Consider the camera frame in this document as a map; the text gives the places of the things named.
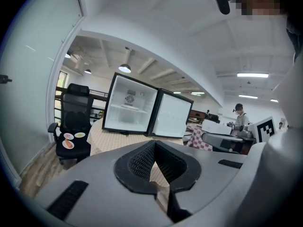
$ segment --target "beige checkered tablecloth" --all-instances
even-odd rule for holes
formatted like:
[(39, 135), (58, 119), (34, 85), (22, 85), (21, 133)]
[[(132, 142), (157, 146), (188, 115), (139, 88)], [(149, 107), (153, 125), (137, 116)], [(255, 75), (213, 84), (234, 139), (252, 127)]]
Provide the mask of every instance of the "beige checkered tablecloth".
[[(108, 132), (102, 129), (102, 122), (103, 119), (96, 121), (89, 132), (87, 141), (89, 144), (91, 144), (91, 156), (147, 140), (167, 140), (176, 144), (183, 145), (182, 139), (146, 137), (142, 134), (130, 134), (126, 136), (117, 132)], [(163, 187), (169, 186), (169, 183), (164, 178), (156, 163), (152, 167), (150, 181), (155, 181)]]

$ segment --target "pink checkered tablecloth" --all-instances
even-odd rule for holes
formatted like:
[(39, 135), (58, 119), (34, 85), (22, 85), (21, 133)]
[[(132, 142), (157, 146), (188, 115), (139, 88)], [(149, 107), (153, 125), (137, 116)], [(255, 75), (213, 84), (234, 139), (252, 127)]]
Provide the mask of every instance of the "pink checkered tablecloth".
[(202, 135), (205, 133), (205, 131), (203, 131), (201, 127), (197, 126), (197, 124), (188, 124), (187, 128), (193, 131), (193, 134), (191, 135), (187, 146), (196, 149), (213, 151), (213, 147), (211, 145), (206, 144), (202, 141)]

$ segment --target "chair seat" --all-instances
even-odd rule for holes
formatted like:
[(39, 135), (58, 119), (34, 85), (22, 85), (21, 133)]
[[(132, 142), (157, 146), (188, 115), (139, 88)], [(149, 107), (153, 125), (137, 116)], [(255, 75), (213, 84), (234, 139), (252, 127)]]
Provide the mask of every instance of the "chair seat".
[(65, 159), (78, 159), (78, 158), (86, 158), (90, 156), (90, 144), (87, 143), (88, 134), (86, 134), (82, 138), (74, 137), (73, 140), (70, 140), (74, 144), (73, 149), (67, 149), (62, 145), (62, 142), (65, 140), (63, 133), (60, 134), (57, 147), (56, 154), (59, 157)]

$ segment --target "food on plate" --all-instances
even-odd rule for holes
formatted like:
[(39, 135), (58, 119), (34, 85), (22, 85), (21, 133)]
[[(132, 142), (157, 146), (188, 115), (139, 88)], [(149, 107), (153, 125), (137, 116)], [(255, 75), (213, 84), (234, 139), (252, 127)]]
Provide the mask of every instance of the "food on plate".
[(65, 141), (66, 147), (71, 149), (72, 148), (72, 144), (67, 139), (65, 139), (64, 141)]

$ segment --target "wooden floor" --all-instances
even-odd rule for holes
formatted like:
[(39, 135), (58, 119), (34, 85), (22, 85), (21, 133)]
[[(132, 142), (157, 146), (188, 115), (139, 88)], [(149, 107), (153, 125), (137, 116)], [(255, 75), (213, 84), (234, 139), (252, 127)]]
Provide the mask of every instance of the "wooden floor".
[(45, 149), (22, 172), (22, 182), (19, 188), (25, 195), (34, 198), (40, 188), (65, 171), (59, 163), (55, 149), (55, 145)]

